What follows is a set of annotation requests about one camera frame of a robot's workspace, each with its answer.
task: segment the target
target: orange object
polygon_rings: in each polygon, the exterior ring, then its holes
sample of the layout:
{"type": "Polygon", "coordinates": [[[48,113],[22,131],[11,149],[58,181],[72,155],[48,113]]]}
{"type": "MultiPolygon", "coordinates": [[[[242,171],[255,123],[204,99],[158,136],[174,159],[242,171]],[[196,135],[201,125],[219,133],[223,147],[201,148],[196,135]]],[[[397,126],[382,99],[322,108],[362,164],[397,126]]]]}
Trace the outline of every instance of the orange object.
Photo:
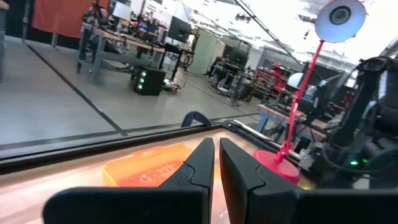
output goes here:
{"type": "Polygon", "coordinates": [[[158,187],[188,158],[193,149],[184,144],[153,147],[109,161],[103,169],[108,187],[158,187]]]}

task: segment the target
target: workbench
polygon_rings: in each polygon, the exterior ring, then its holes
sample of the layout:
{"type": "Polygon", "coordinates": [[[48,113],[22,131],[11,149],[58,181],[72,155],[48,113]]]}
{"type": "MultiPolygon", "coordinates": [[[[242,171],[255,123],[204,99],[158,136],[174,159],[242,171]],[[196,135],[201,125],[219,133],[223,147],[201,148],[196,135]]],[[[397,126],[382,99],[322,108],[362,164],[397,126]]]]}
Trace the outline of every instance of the workbench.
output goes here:
{"type": "Polygon", "coordinates": [[[9,6],[4,1],[0,0],[0,82],[5,73],[4,60],[6,58],[6,14],[9,6]]]}
{"type": "Polygon", "coordinates": [[[84,22],[82,26],[84,28],[84,31],[83,31],[83,37],[81,38],[81,44],[79,46],[79,56],[78,56],[78,61],[77,61],[77,73],[80,73],[82,64],[86,60],[86,46],[88,43],[88,39],[90,38],[91,32],[93,32],[94,34],[99,36],[95,62],[91,69],[93,78],[95,78],[99,74],[103,59],[133,64],[133,65],[144,65],[144,66],[148,66],[148,67],[150,67],[152,64],[152,62],[148,61],[148,60],[140,60],[139,58],[133,58],[133,57],[125,56],[125,55],[117,55],[117,54],[104,52],[106,39],[116,40],[116,41],[120,41],[120,42],[126,41],[126,44],[140,47],[142,49],[149,49],[149,50],[153,50],[155,52],[159,52],[162,54],[165,53],[165,50],[163,48],[154,47],[152,45],[144,43],[143,41],[135,40],[132,37],[124,38],[123,36],[114,34],[112,31],[106,31],[106,30],[101,30],[101,29],[92,27],[91,24],[88,24],[86,22],[84,22]]]}
{"type": "MultiPolygon", "coordinates": [[[[261,115],[261,119],[257,124],[256,131],[262,133],[267,122],[271,120],[282,127],[279,129],[274,139],[274,141],[278,142],[289,123],[289,114],[284,113],[284,111],[272,105],[257,105],[257,111],[261,115]]],[[[299,121],[305,121],[305,115],[299,111],[297,112],[296,118],[299,119],[299,121]]],[[[324,139],[327,132],[322,131],[322,129],[325,127],[326,123],[317,119],[311,123],[311,126],[307,126],[301,122],[296,125],[296,133],[297,137],[300,138],[300,142],[297,144],[294,151],[298,153],[301,148],[306,148],[311,141],[321,141],[324,139]]]]}

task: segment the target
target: computer tower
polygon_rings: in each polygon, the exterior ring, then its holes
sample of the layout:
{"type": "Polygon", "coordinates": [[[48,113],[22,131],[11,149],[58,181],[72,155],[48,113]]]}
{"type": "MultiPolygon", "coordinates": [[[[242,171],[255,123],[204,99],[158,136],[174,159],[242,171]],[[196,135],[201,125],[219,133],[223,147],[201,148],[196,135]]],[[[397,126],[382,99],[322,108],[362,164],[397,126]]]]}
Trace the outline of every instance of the computer tower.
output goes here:
{"type": "Polygon", "coordinates": [[[162,70],[140,66],[134,83],[134,91],[144,96],[159,96],[165,76],[166,72],[162,70]]]}

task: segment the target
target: green light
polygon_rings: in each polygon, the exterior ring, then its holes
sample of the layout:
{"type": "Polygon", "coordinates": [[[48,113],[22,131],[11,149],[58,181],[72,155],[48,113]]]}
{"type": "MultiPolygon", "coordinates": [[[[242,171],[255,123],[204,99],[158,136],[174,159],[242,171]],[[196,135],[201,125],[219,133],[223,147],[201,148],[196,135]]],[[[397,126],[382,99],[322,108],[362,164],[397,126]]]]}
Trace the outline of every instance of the green light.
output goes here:
{"type": "Polygon", "coordinates": [[[356,165],[358,165],[358,161],[351,161],[350,164],[351,164],[352,166],[356,166],[356,165]]]}

